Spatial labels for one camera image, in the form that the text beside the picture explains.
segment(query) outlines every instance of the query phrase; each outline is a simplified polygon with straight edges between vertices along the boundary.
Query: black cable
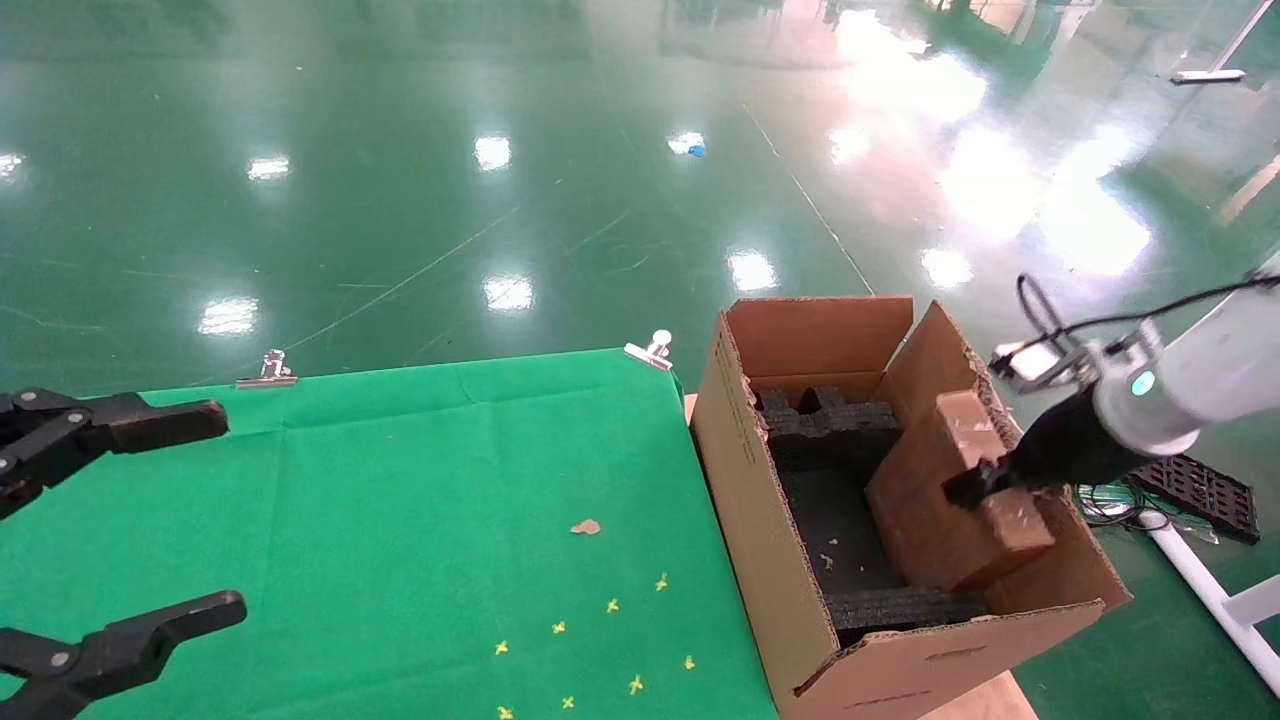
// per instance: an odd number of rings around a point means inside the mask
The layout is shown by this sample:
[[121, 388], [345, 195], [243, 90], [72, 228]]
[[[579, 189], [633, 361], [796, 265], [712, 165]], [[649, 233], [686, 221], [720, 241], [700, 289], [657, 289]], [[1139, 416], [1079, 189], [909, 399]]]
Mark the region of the black cable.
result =
[[[1062, 316], [1057, 314], [1057, 309], [1050, 302], [1048, 293], [1041, 287], [1039, 281], [1028, 273], [1021, 273], [1018, 275], [1018, 282], [1015, 284], [1018, 292], [1018, 305], [1023, 309], [1023, 315], [1027, 316], [1027, 322], [1032, 324], [1036, 332], [1048, 336], [1053, 333], [1062, 332]], [[1032, 309], [1030, 300], [1028, 299], [1028, 290], [1030, 295], [1034, 296], [1036, 302], [1039, 304], [1041, 310], [1047, 318], [1047, 323], [1039, 318], [1034, 309]], [[1062, 346], [1057, 338], [1048, 341], [1057, 348], [1059, 352], [1066, 354], [1066, 347]]]
[[1056, 328], [1056, 329], [1053, 329], [1051, 332], [1042, 332], [1042, 334], [1039, 337], [1032, 338], [1032, 340], [1029, 340], [1029, 341], [1019, 345], [1018, 347], [1010, 350], [1007, 354], [1002, 355], [996, 363], [993, 363], [993, 365], [1007, 365], [1009, 361], [1012, 360], [1014, 355], [1018, 355], [1019, 352], [1027, 350], [1028, 347], [1039, 345], [1042, 342], [1056, 341], [1057, 338], [1060, 338], [1062, 336], [1070, 336], [1070, 333], [1073, 333], [1075, 331], [1080, 331], [1080, 329], [1084, 329], [1084, 328], [1092, 328], [1094, 325], [1106, 325], [1106, 324], [1111, 324], [1111, 323], [1124, 323], [1124, 322], [1129, 322], [1129, 320], [1146, 320], [1147, 318], [1155, 318], [1155, 316], [1158, 316], [1158, 315], [1164, 315], [1166, 313], [1172, 313], [1174, 310], [1178, 310], [1179, 307], [1185, 307], [1188, 305], [1194, 305], [1196, 302], [1199, 302], [1202, 300], [1208, 300], [1211, 297], [1217, 297], [1217, 296], [1221, 296], [1221, 295], [1229, 295], [1229, 293], [1235, 292], [1238, 290], [1247, 290], [1247, 288], [1252, 288], [1252, 287], [1267, 287], [1267, 288], [1280, 287], [1280, 275], [1253, 277], [1253, 278], [1249, 278], [1247, 281], [1242, 281], [1242, 282], [1238, 282], [1238, 283], [1224, 284], [1221, 287], [1215, 287], [1215, 288], [1210, 288], [1210, 290], [1202, 290], [1201, 292], [1197, 292], [1197, 293], [1193, 293], [1193, 295], [1188, 295], [1187, 297], [1175, 300], [1175, 301], [1172, 301], [1172, 302], [1170, 302], [1167, 305], [1161, 305], [1160, 307], [1156, 307], [1155, 310], [1147, 310], [1144, 313], [1120, 313], [1117, 315], [1105, 315], [1102, 318], [1093, 318], [1093, 319], [1083, 320], [1083, 322], [1074, 323], [1074, 324], [1070, 324], [1070, 325], [1066, 325], [1066, 327], [1059, 327], [1059, 328]]
[[[1129, 502], [1129, 507], [1116, 514], [1111, 514], [1103, 510], [1101, 505], [1098, 505], [1096, 493], [1098, 487], [1101, 486], [1074, 487], [1075, 502], [1076, 505], [1079, 505], [1080, 510], [1083, 510], [1082, 515], [1084, 516], [1084, 523], [1091, 528], [1108, 528], [1112, 525], [1120, 525], [1130, 530], [1143, 530], [1143, 532], [1162, 530], [1167, 528], [1170, 523], [1174, 521], [1172, 520], [1174, 515], [1181, 515], [1181, 512], [1171, 511], [1165, 506], [1160, 505], [1156, 500], [1156, 496], [1143, 489], [1135, 480], [1133, 480], [1128, 475], [1112, 484], [1123, 486], [1126, 491], [1129, 491], [1129, 496], [1132, 498], [1132, 501]], [[1083, 493], [1085, 487], [1088, 487], [1087, 495]], [[1143, 525], [1142, 521], [1138, 519], [1138, 516], [1142, 515], [1142, 512], [1146, 510], [1155, 510], [1156, 512], [1164, 515], [1165, 516], [1164, 524], [1156, 528], [1148, 528]]]

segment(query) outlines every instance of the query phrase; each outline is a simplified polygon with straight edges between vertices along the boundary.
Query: cardboard debris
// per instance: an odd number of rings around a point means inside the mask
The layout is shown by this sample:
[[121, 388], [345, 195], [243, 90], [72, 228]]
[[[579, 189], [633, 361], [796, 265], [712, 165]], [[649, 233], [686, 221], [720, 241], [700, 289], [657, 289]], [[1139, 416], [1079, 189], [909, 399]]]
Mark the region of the cardboard debris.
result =
[[586, 520], [582, 520], [581, 523], [570, 528], [570, 532], [577, 533], [580, 536], [582, 534], [594, 536], [595, 533], [600, 532], [600, 524], [588, 518]]

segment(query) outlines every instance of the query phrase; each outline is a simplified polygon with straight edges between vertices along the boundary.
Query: shiny epoxy floor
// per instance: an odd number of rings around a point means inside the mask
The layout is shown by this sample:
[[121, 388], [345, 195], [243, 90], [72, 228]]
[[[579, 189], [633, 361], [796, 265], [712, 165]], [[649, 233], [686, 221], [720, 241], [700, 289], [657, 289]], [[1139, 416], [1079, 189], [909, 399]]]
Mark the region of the shiny epoxy floor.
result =
[[[1023, 269], [1069, 319], [1151, 306], [1276, 245], [1280, 13], [1244, 83], [1167, 82], [1254, 4], [5, 0], [0, 387], [658, 327], [692, 387], [740, 295], [937, 297], [983, 350], [1032, 334]], [[1280, 569], [1277, 429], [1194, 452], [1257, 488], [1261, 544], [1197, 546], [1230, 591]], [[1138, 600], [1019, 670], [1041, 716], [1276, 716], [1153, 546], [1102, 534]]]

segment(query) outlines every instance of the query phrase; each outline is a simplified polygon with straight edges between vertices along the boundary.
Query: green tablecloth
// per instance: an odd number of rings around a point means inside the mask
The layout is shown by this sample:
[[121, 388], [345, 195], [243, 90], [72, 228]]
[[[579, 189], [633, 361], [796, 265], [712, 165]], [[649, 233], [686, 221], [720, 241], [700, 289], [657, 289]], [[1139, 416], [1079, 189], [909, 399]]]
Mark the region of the green tablecloth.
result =
[[210, 396], [227, 437], [0, 525], [0, 626], [247, 598], [82, 717], [776, 717], [672, 375], [608, 350], [148, 400]]

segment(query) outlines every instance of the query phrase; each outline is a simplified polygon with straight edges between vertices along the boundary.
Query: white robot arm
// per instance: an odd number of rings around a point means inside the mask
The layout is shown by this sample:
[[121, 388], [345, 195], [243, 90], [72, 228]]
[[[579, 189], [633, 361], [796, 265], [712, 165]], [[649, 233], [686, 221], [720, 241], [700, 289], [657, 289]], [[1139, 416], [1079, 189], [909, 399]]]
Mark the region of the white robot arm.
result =
[[[1019, 278], [1024, 307], [1025, 282], [1034, 284]], [[1167, 347], [1161, 343], [1152, 316], [1226, 292], [1194, 327]], [[1071, 337], [1076, 329], [1120, 320], [1138, 320], [1138, 328], [1110, 345]], [[1050, 350], [1051, 343], [1061, 352]], [[983, 461], [951, 478], [945, 491], [952, 503], [975, 507], [1007, 487], [1116, 480], [1158, 457], [1185, 452], [1206, 425], [1280, 407], [1280, 252], [1248, 281], [1152, 313], [1059, 323], [1038, 338], [996, 348], [991, 368], [1018, 392], [1073, 383], [1080, 392], [1042, 414], [997, 462]]]

